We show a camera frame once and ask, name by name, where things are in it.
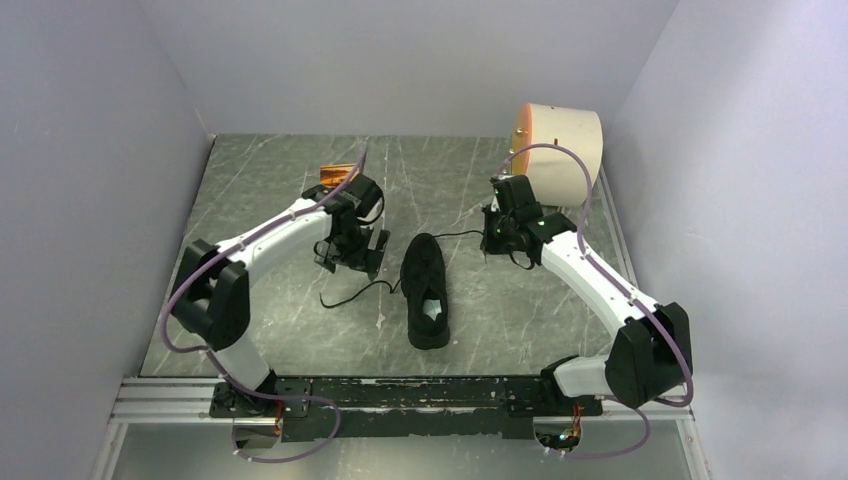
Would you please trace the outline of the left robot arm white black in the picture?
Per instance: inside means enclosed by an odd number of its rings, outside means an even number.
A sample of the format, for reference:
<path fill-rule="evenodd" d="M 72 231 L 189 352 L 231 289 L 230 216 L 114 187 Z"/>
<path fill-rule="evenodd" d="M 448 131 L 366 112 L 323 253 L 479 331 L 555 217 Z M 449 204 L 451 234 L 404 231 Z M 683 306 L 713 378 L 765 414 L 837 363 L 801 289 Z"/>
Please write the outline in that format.
<path fill-rule="evenodd" d="M 375 279 L 390 238 L 373 225 L 384 205 L 378 184 L 358 174 L 345 186 L 304 191 L 289 209 L 239 236 L 217 244 L 196 240 L 185 248 L 169 314 L 241 383 L 225 393 L 217 412 L 266 416 L 282 404 L 278 377 L 247 333 L 252 286 L 306 247 L 329 272 L 342 266 Z"/>

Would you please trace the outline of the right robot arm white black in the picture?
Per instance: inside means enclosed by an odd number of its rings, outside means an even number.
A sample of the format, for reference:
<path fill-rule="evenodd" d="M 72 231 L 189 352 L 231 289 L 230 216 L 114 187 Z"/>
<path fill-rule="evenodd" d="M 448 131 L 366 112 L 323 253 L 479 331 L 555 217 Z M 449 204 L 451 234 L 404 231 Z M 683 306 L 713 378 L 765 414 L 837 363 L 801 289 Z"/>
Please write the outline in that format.
<path fill-rule="evenodd" d="M 628 283 L 581 237 L 561 212 L 547 213 L 524 175 L 491 181 L 494 197 L 483 209 L 489 255 L 525 253 L 561 279 L 601 320 L 612 338 L 606 355 L 571 356 L 546 367 L 542 406 L 562 414 L 578 397 L 613 397 L 630 408 L 692 386 L 689 318 L 677 303 L 661 305 Z"/>

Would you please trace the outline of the black sneaker shoe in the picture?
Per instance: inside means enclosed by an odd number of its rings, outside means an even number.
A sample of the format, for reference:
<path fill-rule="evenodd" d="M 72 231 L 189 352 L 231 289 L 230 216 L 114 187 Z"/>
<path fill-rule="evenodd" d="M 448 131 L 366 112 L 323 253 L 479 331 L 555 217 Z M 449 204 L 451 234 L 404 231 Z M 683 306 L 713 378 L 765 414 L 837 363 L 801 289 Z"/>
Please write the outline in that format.
<path fill-rule="evenodd" d="M 407 335 L 419 350 L 440 349 L 450 339 L 446 264 L 438 240 L 420 233 L 410 242 L 400 268 L 407 305 Z"/>

